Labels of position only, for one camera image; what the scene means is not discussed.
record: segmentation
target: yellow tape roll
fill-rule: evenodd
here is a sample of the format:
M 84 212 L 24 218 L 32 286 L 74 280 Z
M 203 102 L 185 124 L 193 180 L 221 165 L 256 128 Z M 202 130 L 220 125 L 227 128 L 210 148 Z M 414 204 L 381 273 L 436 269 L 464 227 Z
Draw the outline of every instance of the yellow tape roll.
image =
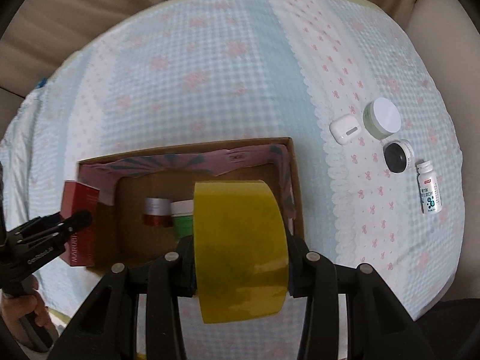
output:
M 263 181 L 195 184 L 197 292 L 205 323 L 276 314 L 289 280 L 282 216 Z

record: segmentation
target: small jar with black lid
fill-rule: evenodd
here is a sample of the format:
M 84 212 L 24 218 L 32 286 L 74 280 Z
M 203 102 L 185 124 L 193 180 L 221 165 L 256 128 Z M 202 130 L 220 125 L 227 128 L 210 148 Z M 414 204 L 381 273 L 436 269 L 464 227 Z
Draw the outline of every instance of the small jar with black lid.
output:
M 383 148 L 388 169 L 393 173 L 402 173 L 415 161 L 412 146 L 406 139 L 394 140 Z

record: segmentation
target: silver bolt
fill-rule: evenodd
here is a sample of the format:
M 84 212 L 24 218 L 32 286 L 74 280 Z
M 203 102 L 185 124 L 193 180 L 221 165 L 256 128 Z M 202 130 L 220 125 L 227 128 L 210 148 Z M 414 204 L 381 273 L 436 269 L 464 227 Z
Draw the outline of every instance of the silver bolt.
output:
M 120 272 L 123 272 L 125 269 L 125 265 L 122 264 L 121 262 L 117 262 L 116 264 L 112 265 L 112 272 L 115 274 L 119 274 Z
M 369 275 L 374 271 L 374 269 L 371 267 L 370 264 L 362 264 L 360 265 L 360 271 L 364 274 Z
M 165 260 L 167 261 L 176 261 L 178 259 L 179 254 L 175 251 L 169 251 L 166 255 L 165 255 Z
M 320 260 L 320 254 L 316 251 L 309 251 L 306 255 L 308 261 L 318 261 Z

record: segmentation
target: red box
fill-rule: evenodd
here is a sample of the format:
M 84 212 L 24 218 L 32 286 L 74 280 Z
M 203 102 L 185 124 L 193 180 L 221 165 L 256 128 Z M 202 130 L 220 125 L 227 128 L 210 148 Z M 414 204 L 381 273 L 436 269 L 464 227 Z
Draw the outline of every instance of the red box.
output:
M 99 190 L 76 181 L 65 181 L 60 215 L 69 218 L 81 210 L 92 213 L 92 225 L 72 235 L 65 244 L 65 252 L 60 256 L 70 266 L 93 266 L 93 247 L 95 242 L 95 212 L 97 210 Z

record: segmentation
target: black lid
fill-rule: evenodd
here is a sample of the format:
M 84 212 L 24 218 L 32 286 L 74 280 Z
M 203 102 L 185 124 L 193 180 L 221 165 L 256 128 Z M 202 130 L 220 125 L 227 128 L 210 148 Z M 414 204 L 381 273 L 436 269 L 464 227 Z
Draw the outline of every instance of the black lid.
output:
M 384 152 L 388 169 L 394 173 L 402 173 L 407 168 L 407 156 L 402 147 L 397 143 L 389 144 Z

